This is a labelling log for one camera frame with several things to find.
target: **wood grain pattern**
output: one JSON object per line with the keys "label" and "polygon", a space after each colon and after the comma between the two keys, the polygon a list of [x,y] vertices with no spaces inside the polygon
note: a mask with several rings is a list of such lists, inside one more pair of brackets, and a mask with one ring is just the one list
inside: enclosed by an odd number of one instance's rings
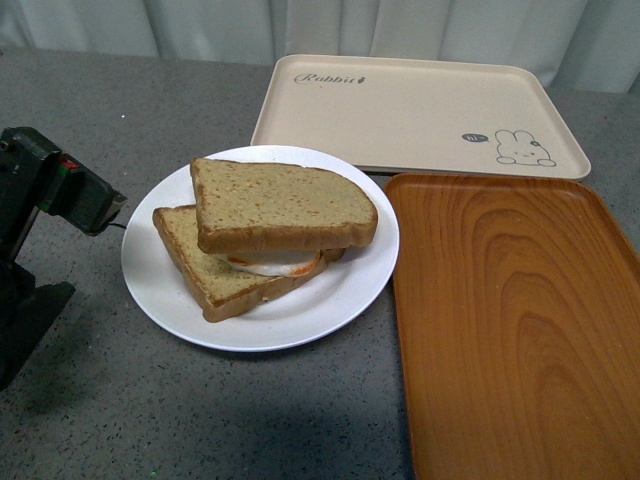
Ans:
{"label": "wood grain pattern", "polygon": [[464,175],[386,192],[416,477],[640,478],[640,263],[602,201]]}

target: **sandwich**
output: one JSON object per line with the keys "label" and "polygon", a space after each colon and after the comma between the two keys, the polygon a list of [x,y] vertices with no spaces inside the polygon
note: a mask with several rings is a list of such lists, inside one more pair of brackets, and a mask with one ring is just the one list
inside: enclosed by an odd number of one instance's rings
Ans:
{"label": "sandwich", "polygon": [[202,158],[190,172],[195,204],[156,208],[153,223],[209,322],[299,288],[375,235],[375,205],[337,173]]}

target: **sandwich filling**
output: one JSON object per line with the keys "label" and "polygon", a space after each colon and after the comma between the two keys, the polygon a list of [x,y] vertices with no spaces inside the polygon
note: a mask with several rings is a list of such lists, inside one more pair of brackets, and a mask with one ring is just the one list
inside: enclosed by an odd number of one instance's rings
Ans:
{"label": "sandwich filling", "polygon": [[320,260],[315,250],[260,250],[253,252],[215,254],[215,257],[236,270],[267,277],[300,277],[306,275]]}

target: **white plate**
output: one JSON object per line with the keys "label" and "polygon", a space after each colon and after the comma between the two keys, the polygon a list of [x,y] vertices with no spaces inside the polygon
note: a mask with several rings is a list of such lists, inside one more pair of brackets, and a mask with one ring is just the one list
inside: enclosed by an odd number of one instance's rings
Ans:
{"label": "white plate", "polygon": [[356,318],[380,294],[396,264],[398,222],[384,192],[352,165],[300,147],[254,146],[208,158],[293,163],[337,172],[358,184],[378,208],[371,245],[344,257],[302,287],[219,323],[209,323],[189,294],[151,220],[156,207],[194,203],[188,165],[160,182],[140,203],[122,243],[122,270],[134,300],[162,328],[189,342],[229,351],[268,351],[321,338]]}

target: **gray countertop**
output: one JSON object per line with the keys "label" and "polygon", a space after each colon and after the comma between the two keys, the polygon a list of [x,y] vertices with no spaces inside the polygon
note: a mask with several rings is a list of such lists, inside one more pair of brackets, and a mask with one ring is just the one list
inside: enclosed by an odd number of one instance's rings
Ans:
{"label": "gray countertop", "polygon": [[[271,67],[0,47],[0,128],[32,126],[128,197],[249,144]],[[550,91],[640,249],[640,99]],[[376,177],[379,183],[385,177]],[[240,354],[181,340],[136,305],[123,231],[39,215],[17,262],[76,292],[0,392],[2,478],[411,478],[388,285],[311,344]]]}

